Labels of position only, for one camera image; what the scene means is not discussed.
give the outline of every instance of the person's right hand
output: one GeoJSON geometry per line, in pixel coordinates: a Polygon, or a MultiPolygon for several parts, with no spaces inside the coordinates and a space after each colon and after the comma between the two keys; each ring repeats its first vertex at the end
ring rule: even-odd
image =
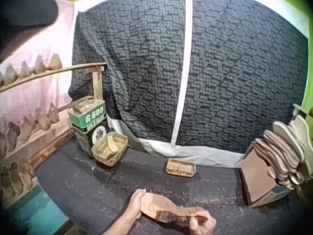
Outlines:
{"type": "Polygon", "coordinates": [[[216,226],[216,219],[214,219],[208,211],[198,211],[195,215],[205,216],[208,218],[203,224],[198,224],[195,217],[192,217],[189,222],[189,231],[191,235],[212,235],[216,226]]]}

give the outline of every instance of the green wall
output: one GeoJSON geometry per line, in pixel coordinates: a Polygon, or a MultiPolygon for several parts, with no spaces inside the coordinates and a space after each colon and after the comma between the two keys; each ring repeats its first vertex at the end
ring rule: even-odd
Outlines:
{"type": "Polygon", "coordinates": [[[307,92],[302,108],[309,111],[313,107],[313,15],[308,5],[308,0],[286,0],[297,10],[309,18],[309,74],[307,92]]]}

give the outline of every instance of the person's left hand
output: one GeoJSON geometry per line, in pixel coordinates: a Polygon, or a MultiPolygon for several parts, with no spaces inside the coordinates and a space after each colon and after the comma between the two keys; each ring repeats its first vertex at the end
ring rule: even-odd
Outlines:
{"type": "Polygon", "coordinates": [[[124,216],[131,221],[135,221],[141,217],[141,198],[146,194],[145,189],[137,189],[124,212],[124,216]]]}

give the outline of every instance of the wooden tray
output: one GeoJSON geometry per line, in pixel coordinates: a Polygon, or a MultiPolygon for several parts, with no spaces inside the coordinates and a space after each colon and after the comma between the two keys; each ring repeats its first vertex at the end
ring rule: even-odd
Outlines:
{"type": "Polygon", "coordinates": [[[166,172],[170,175],[193,177],[196,173],[196,165],[191,162],[170,158],[167,162],[166,172]]]}

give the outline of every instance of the stack of insoles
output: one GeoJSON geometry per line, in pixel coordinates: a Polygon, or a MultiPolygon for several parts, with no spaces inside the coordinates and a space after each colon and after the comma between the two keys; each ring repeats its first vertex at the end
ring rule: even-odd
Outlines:
{"type": "Polygon", "coordinates": [[[309,128],[301,116],[289,125],[276,121],[254,144],[256,154],[268,165],[268,174],[280,185],[293,189],[313,177],[313,147],[309,128]]]}

